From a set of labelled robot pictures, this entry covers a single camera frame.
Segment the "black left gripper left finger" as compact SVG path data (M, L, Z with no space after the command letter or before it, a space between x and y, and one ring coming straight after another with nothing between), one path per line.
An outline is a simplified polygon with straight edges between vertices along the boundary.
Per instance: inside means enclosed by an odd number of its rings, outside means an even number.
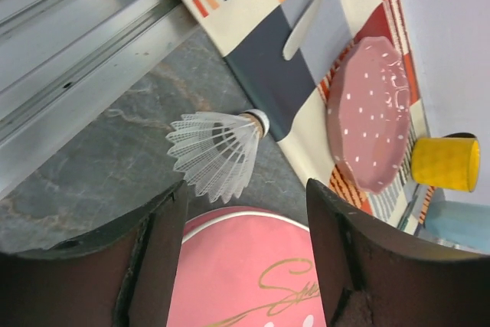
M1 254L3 326L164 326L188 211L184 181L93 231Z

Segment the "aluminium frame rail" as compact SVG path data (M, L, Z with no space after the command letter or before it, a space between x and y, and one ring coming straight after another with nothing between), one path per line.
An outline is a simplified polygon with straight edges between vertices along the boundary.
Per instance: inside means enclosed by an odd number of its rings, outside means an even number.
M196 28L180 0L1 0L1 194Z

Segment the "light blue mug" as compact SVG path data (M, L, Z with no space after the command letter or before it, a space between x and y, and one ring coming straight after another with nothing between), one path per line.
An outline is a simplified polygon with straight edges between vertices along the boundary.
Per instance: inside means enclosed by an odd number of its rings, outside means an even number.
M489 206L457 201L429 205L424 228L433 237L489 254Z

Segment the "colourful patchwork placemat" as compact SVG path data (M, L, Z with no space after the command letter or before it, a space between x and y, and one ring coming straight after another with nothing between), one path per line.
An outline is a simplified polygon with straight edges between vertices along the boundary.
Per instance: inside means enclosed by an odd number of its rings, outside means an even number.
M322 0L291 60L283 47L311 0L182 0L214 42L301 182L317 179L354 206L418 234L434 190L417 186L404 160L378 195L349 183L328 150L326 102L335 71L362 38L384 36L400 52L410 87L408 146L427 133L400 0Z

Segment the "pink dotted plate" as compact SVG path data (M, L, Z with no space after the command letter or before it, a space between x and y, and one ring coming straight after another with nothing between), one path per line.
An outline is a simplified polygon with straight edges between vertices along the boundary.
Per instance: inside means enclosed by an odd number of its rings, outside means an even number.
M326 129L339 171L382 192L395 178L410 131L410 87L401 54L383 36L362 38L330 84Z

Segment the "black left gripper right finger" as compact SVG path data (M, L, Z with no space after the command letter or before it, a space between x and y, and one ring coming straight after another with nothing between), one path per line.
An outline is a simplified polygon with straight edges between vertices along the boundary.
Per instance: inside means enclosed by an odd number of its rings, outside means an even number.
M487 326L489 258L378 220L320 181L306 207L329 326Z

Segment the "yellow glass mug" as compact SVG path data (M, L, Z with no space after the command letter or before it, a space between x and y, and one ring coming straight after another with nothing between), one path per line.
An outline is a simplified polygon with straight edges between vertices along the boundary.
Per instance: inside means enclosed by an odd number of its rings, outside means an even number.
M419 184L472 192L479 179L480 145L473 135L423 137L411 155L411 175Z

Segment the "silver fork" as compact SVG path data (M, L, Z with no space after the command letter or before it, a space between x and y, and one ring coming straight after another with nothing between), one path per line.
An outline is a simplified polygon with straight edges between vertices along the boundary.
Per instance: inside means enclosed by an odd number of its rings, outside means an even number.
M296 25L292 29L283 47L284 60L291 60L302 46L302 43L315 20L315 16L320 9L321 3L322 0L311 0L300 19L296 22Z

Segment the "pink racket bag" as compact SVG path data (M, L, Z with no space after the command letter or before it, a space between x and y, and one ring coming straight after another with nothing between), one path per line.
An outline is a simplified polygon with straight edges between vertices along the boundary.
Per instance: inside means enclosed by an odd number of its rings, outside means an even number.
M187 222L169 326L325 326L309 229L252 207Z

